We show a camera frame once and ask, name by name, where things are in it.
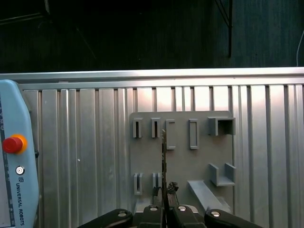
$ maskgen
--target screw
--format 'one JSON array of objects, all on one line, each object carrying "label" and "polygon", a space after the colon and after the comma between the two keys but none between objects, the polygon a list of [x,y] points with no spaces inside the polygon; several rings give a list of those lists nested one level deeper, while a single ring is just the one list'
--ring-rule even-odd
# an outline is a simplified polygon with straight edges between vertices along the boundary
[{"label": "screw", "polygon": [[185,211],[185,210],[186,210],[186,208],[185,208],[184,206],[179,206],[178,209],[179,209],[180,211]]},{"label": "screw", "polygon": [[219,217],[220,214],[217,211],[212,211],[211,215],[213,215],[214,217]]},{"label": "screw", "polygon": [[127,214],[124,213],[124,212],[122,211],[122,212],[119,212],[118,217],[124,217],[124,216],[126,216],[126,215],[127,215]]},{"label": "screw", "polygon": [[157,207],[150,207],[151,211],[157,211]]}]

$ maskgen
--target gray mounting plate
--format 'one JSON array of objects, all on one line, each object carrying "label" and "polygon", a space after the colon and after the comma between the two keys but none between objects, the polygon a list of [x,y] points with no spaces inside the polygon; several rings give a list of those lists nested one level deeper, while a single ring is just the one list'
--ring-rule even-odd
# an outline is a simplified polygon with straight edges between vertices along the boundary
[{"label": "gray mounting plate", "polygon": [[[232,135],[212,136],[210,118],[227,119],[233,124],[229,132],[234,131],[234,119],[229,111],[202,112],[145,112],[133,113],[131,121],[131,174],[143,173],[141,188],[134,192],[137,199],[148,198],[153,189],[153,173],[162,171],[162,137],[161,130],[167,131],[167,184],[178,183],[177,196],[180,204],[195,206],[200,212],[204,209],[197,197],[190,190],[187,181],[202,181],[211,192],[225,202],[233,210],[233,188],[216,187],[210,179],[212,169],[210,163],[219,168],[219,175],[225,176],[225,163],[233,164]],[[227,132],[218,125],[218,132]]]}]

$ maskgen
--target yellow ring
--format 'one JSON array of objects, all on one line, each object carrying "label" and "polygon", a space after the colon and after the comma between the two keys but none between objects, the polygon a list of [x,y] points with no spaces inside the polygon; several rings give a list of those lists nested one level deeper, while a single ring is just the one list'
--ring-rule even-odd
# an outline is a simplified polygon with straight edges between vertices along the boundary
[{"label": "yellow ring", "polygon": [[11,137],[16,137],[16,138],[21,139],[21,141],[22,141],[22,149],[19,152],[17,152],[16,154],[23,153],[27,149],[27,147],[28,147],[28,141],[27,141],[27,139],[23,135],[21,135],[21,134],[13,134]]}]

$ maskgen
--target corrugated metal wall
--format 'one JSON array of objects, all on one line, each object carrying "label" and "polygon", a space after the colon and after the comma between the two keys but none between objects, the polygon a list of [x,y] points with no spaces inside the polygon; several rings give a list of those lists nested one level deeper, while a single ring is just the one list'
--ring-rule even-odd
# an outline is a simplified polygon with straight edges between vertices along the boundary
[{"label": "corrugated metal wall", "polygon": [[230,110],[235,213],[265,228],[304,227],[302,85],[25,91],[40,151],[39,228],[75,228],[130,209],[132,112]]}]

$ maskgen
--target red button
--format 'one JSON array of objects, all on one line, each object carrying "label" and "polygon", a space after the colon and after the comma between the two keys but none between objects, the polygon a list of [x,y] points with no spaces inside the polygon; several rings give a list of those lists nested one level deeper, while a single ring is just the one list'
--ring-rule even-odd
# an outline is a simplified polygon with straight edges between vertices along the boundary
[{"label": "red button", "polygon": [[23,142],[20,138],[10,137],[3,141],[2,148],[6,153],[18,153],[23,147]]}]

